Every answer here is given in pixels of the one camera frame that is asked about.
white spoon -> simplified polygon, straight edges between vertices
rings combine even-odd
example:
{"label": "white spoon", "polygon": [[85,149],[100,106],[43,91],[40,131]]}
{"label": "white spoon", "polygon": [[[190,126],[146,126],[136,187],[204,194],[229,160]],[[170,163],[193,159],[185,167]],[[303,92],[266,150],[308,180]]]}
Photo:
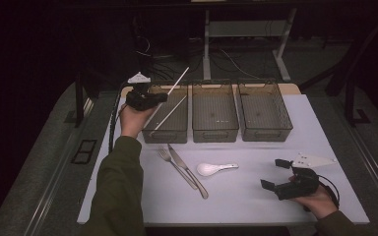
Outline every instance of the white spoon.
{"label": "white spoon", "polygon": [[230,168],[238,168],[238,165],[235,163],[232,164],[225,164],[225,165],[212,165],[207,163],[201,163],[196,168],[198,170],[198,173],[203,176],[210,176],[213,175],[220,170],[223,169],[230,169]]}

metal fork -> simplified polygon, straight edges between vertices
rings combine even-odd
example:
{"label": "metal fork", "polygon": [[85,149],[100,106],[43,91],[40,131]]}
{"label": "metal fork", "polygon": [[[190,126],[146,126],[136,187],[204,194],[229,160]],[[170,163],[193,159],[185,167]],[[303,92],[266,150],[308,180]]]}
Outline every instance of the metal fork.
{"label": "metal fork", "polygon": [[161,158],[163,158],[165,161],[170,162],[171,165],[180,173],[180,175],[188,182],[188,184],[194,189],[197,190],[198,187],[195,183],[176,165],[171,161],[171,156],[167,152],[167,150],[164,147],[158,148],[158,153],[160,154]]}

knife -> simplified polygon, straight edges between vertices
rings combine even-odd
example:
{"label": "knife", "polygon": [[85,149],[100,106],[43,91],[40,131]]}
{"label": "knife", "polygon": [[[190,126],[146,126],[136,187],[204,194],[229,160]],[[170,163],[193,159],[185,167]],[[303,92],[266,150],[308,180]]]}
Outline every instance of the knife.
{"label": "knife", "polygon": [[171,157],[173,157],[174,162],[180,167],[182,167],[186,172],[189,174],[189,176],[192,178],[193,182],[198,186],[199,192],[201,192],[202,198],[207,199],[208,198],[208,192],[205,189],[205,187],[199,182],[199,180],[195,177],[195,175],[190,171],[188,166],[183,162],[182,158],[177,154],[177,152],[171,147],[170,144],[167,144],[168,146],[168,151],[170,151]]}

white tabletop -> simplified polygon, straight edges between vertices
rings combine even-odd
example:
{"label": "white tabletop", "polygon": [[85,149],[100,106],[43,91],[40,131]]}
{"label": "white tabletop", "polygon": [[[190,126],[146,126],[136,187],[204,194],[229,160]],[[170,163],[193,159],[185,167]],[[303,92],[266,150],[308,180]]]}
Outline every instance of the white tabletop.
{"label": "white tabletop", "polygon": [[[260,184],[260,179],[265,179],[279,185],[286,183],[292,175],[291,169],[275,166],[277,158],[294,160],[300,152],[336,158],[306,95],[284,95],[283,100],[293,124],[293,130],[283,143],[243,142],[239,134],[235,143],[195,144],[189,117],[188,143],[172,146],[209,192],[206,200],[170,163],[159,157],[158,145],[145,144],[140,135],[138,139],[143,144],[140,158],[144,169],[142,208],[146,225],[290,225],[315,221],[302,206],[292,201],[279,201],[273,192],[262,189]],[[97,170],[108,153],[108,133],[109,129],[84,198],[79,223],[89,219]],[[203,177],[196,172],[196,166],[203,162],[237,163],[239,168]],[[351,221],[369,222],[339,164],[316,167],[314,171],[337,186],[341,195],[340,210]]]}

green sleeve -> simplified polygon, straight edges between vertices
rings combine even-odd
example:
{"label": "green sleeve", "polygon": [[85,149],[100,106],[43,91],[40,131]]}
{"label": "green sleeve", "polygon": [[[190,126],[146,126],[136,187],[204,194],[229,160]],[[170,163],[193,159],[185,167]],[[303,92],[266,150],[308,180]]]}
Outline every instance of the green sleeve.
{"label": "green sleeve", "polygon": [[141,144],[131,137],[115,142],[112,153],[100,164],[90,219],[81,236],[145,235],[140,152]]}
{"label": "green sleeve", "polygon": [[336,212],[320,219],[315,224],[319,235],[323,236],[368,236],[369,232],[354,225],[341,211]]}

